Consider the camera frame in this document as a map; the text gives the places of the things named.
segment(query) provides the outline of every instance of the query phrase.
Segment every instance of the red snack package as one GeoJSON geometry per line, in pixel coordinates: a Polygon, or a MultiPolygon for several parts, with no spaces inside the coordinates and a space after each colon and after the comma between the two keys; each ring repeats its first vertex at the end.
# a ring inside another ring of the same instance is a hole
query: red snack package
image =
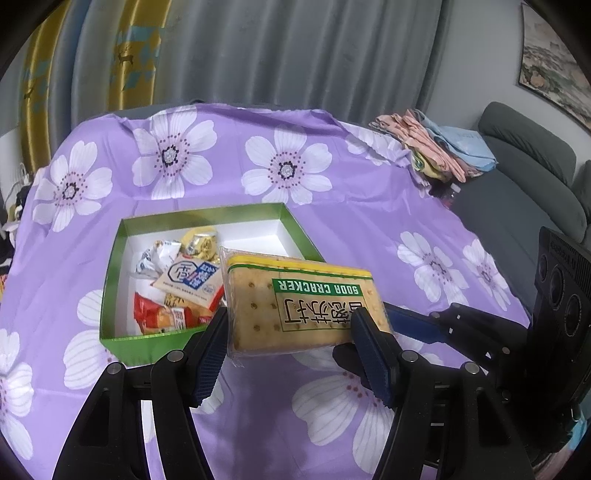
{"type": "Polygon", "coordinates": [[[137,292],[134,295],[134,319],[144,335],[184,330],[200,324],[189,307],[165,307],[137,292]]]}

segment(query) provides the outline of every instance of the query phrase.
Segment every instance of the deer pattern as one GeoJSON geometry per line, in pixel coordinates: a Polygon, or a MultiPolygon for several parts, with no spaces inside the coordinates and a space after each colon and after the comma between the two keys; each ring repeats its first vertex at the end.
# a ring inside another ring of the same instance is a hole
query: deer pattern
{"type": "Polygon", "coordinates": [[[23,100],[30,100],[31,99],[31,95],[33,94],[33,91],[35,90],[35,84],[36,83],[37,83],[37,79],[33,80],[33,84],[30,86],[30,88],[22,96],[22,99],[23,100]]]}
{"type": "Polygon", "coordinates": [[[124,54],[127,53],[127,51],[128,51],[127,48],[125,50],[119,50],[119,53],[118,53],[117,57],[119,59],[119,65],[121,65],[121,66],[126,61],[128,61],[131,66],[134,65],[134,56],[132,54],[124,55],[124,54]]]}

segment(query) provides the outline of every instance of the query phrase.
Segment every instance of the snack package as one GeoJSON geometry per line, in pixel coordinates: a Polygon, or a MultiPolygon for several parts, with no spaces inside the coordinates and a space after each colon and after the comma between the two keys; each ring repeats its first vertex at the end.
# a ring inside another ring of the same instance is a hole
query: snack package
{"type": "Polygon", "coordinates": [[[135,266],[135,276],[156,280],[174,262],[181,250],[181,242],[158,240],[142,253],[135,266]]]}
{"type": "Polygon", "coordinates": [[[176,258],[153,286],[205,307],[210,312],[217,309],[223,295],[220,267],[184,254],[176,258]]]}
{"type": "Polygon", "coordinates": [[[351,341],[351,312],[390,332],[371,273],[321,262],[220,249],[228,355],[293,353],[351,341]]]}
{"type": "Polygon", "coordinates": [[[211,226],[190,229],[181,238],[181,252],[190,257],[199,258],[212,263],[217,256],[217,231],[211,226]]]}
{"type": "Polygon", "coordinates": [[[194,317],[189,307],[171,308],[134,295],[134,319],[143,335],[174,332],[199,326],[199,317],[194,317]]]}
{"type": "Polygon", "coordinates": [[[213,318],[213,312],[211,310],[208,310],[207,308],[197,305],[191,301],[182,299],[181,297],[177,297],[176,295],[172,295],[171,293],[166,294],[166,297],[164,298],[164,305],[172,308],[188,307],[191,310],[193,316],[199,319],[199,325],[207,325],[213,318]]]}

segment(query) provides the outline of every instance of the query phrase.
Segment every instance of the purple bedsheet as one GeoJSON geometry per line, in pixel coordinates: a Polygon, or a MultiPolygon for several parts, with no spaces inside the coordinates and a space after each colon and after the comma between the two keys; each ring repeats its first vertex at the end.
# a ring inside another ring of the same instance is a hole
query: purple bedsheet
{"type": "MultiPolygon", "coordinates": [[[[408,160],[395,140],[323,111],[199,105],[79,125],[35,178],[0,309],[0,429],[33,478],[51,478],[114,360],[98,325],[125,217],[285,202],[326,261],[371,270],[383,300],[423,313],[458,301],[527,325],[490,255],[417,187],[408,160]]],[[[431,362],[464,361],[444,345],[400,342],[431,362]]],[[[149,402],[142,414],[152,478],[163,479],[149,402]]],[[[194,412],[215,478],[236,480],[369,479],[392,418],[330,350],[243,368],[226,360],[194,412]]]]}

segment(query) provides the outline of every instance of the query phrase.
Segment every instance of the candy wrapper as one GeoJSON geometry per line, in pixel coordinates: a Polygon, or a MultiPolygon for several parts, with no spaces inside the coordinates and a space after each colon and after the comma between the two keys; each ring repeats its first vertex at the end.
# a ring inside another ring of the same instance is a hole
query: candy wrapper
{"type": "Polygon", "coordinates": [[[222,272],[211,262],[180,254],[154,287],[214,312],[223,295],[222,272]]]}
{"type": "Polygon", "coordinates": [[[194,316],[189,307],[162,306],[137,292],[134,295],[134,319],[143,335],[175,332],[200,325],[199,317],[194,316]]]}
{"type": "Polygon", "coordinates": [[[158,240],[148,248],[135,266],[135,276],[157,280],[174,262],[181,250],[181,242],[158,240]]]}
{"type": "Polygon", "coordinates": [[[181,252],[190,257],[219,265],[217,254],[217,231],[213,227],[197,227],[181,238],[181,252]]]}

